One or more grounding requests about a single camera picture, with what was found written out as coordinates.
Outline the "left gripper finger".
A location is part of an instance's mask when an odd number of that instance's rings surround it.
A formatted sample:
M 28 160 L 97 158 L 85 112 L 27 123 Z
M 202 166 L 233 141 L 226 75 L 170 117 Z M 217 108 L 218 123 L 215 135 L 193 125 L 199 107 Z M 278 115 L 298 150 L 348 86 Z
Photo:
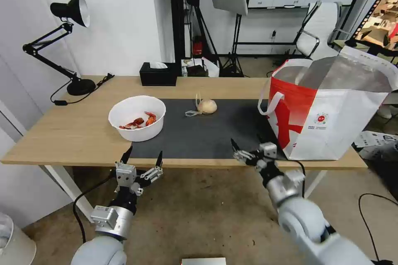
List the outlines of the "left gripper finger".
M 163 175 L 163 152 L 160 151 L 155 166 L 147 171 L 138 171 L 138 184 L 140 188 L 148 187 Z
M 131 155 L 131 151 L 132 151 L 132 146 L 130 146 L 129 149 L 122 154 L 122 157 L 121 157 L 120 161 L 116 161 L 115 162 L 115 167 L 117 169 L 120 166 L 127 164 L 128 160 L 130 158 L 130 155 Z

